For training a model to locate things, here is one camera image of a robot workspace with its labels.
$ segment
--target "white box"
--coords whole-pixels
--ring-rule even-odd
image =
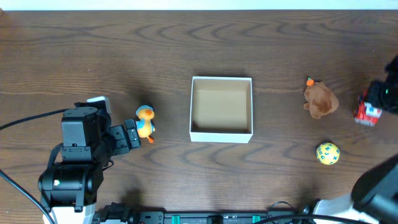
[[[248,143],[253,135],[251,78],[193,77],[191,141]]]

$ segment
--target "wooden table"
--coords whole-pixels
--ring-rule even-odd
[[[0,18],[1,124],[111,99],[113,124],[156,109],[154,144],[115,157],[97,208],[111,202],[177,210],[265,210],[351,191],[356,179],[397,152],[398,116],[375,128],[354,123],[357,96],[398,47],[395,11],[7,12]],[[253,78],[249,144],[192,143],[192,76]],[[303,109],[305,79],[323,80],[336,112]],[[37,179],[62,141],[61,115],[0,134],[0,168],[39,198]],[[314,155],[323,141],[337,164]],[[0,180],[0,222],[42,223],[42,214]]]

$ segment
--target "red toy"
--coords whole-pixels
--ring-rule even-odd
[[[359,107],[358,110],[354,112],[355,122],[363,125],[375,126],[379,121],[382,109],[375,108],[372,104],[365,102],[366,93],[367,91],[359,96]]]

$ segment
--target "stuffed animal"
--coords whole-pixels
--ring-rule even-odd
[[[155,117],[154,109],[150,106],[140,106],[136,112],[140,121],[136,121],[137,132],[140,138],[147,138],[149,143],[154,143],[154,138],[150,136],[155,131],[155,126],[151,119]]]
[[[337,109],[337,97],[323,82],[314,82],[311,78],[308,78],[307,86],[304,97],[308,103],[304,104],[304,109],[310,111],[311,117],[320,119],[321,116],[332,113]]]

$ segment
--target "rubber duck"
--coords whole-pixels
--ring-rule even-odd
[[[154,109],[150,106],[140,106],[136,112],[139,121],[136,121],[137,132],[140,138],[147,138],[149,143],[154,143],[154,138],[150,135],[155,131],[155,126],[151,119],[155,117]]]

